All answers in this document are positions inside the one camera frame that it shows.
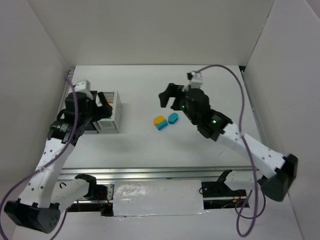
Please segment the teal oval lego brick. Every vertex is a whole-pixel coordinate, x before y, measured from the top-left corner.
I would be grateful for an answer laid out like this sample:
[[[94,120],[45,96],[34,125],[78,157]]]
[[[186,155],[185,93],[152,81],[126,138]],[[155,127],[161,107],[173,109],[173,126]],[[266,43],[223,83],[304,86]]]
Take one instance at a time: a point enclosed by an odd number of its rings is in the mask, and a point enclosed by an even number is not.
[[[178,121],[178,119],[179,119],[179,115],[176,112],[173,112],[168,116],[167,121],[170,125],[173,125]]]

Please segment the yellow oval lego brick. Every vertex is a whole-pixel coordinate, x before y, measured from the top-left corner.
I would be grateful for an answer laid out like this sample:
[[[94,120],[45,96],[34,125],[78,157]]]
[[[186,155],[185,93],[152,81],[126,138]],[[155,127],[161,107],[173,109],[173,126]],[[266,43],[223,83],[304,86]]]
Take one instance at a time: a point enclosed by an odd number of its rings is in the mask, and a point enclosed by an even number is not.
[[[159,123],[165,120],[165,117],[163,115],[158,115],[153,119],[153,125],[157,126]]]

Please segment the teal rectangular lego brick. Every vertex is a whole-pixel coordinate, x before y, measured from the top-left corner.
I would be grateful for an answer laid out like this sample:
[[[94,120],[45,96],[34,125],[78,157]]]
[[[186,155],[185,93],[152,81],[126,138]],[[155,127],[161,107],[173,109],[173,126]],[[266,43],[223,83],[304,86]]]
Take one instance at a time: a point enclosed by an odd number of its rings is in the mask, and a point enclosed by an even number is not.
[[[160,123],[158,123],[156,125],[156,129],[158,131],[162,130],[163,128],[167,127],[168,126],[168,121],[166,119],[164,119],[163,121],[161,121]]]

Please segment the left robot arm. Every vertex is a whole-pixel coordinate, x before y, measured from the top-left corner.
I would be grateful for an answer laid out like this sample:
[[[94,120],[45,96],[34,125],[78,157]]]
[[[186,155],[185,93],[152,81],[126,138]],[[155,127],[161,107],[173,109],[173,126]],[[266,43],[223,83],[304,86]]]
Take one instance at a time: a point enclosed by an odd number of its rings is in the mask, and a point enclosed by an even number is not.
[[[70,93],[65,108],[50,125],[42,157],[35,173],[28,177],[25,189],[17,200],[4,199],[4,212],[18,226],[51,233],[61,213],[80,198],[106,198],[108,187],[97,184],[94,176],[80,173],[62,189],[55,190],[61,170],[75,149],[87,125],[110,117],[112,107],[102,92],[97,93],[101,106],[90,92]]]

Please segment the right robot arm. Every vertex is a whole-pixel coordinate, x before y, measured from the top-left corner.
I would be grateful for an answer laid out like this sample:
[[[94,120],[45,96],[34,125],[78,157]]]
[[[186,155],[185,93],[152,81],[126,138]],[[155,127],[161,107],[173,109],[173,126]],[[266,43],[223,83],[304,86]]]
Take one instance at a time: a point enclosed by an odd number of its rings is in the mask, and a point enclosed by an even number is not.
[[[268,198],[276,202],[285,198],[297,176],[298,158],[295,155],[274,151],[251,136],[241,133],[229,117],[211,108],[209,97],[199,88],[185,91],[182,85],[170,83],[158,97],[162,108],[167,106],[170,98],[174,98],[171,109],[183,111],[202,136],[253,161],[262,174],[257,182]]]

